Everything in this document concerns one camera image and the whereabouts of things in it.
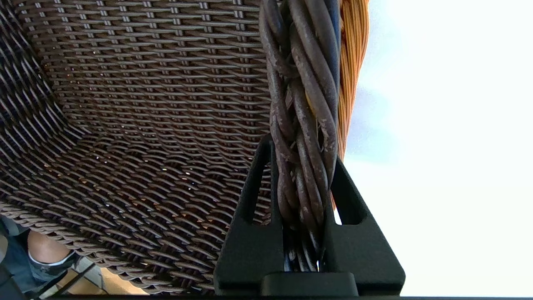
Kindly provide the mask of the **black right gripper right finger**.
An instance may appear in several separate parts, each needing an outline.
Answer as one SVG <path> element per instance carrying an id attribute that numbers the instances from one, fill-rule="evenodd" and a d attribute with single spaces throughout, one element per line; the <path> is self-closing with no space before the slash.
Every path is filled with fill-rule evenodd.
<path id="1" fill-rule="evenodd" d="M 351 273 L 359 294 L 401 293 L 405 271 L 340 159 L 325 205 L 323 246 L 322 266 Z"/>

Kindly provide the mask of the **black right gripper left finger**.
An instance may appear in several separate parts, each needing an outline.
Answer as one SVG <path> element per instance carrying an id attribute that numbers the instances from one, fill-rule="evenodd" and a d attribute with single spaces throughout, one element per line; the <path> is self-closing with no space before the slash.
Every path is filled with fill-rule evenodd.
<path id="1" fill-rule="evenodd" d="M 264 168 L 271 166 L 271 221 L 253 222 Z M 270 135 L 259 142 L 214 271 L 216 292 L 259 292 L 262 279 L 284 271 L 283 224 L 277 200 L 278 169 Z"/>

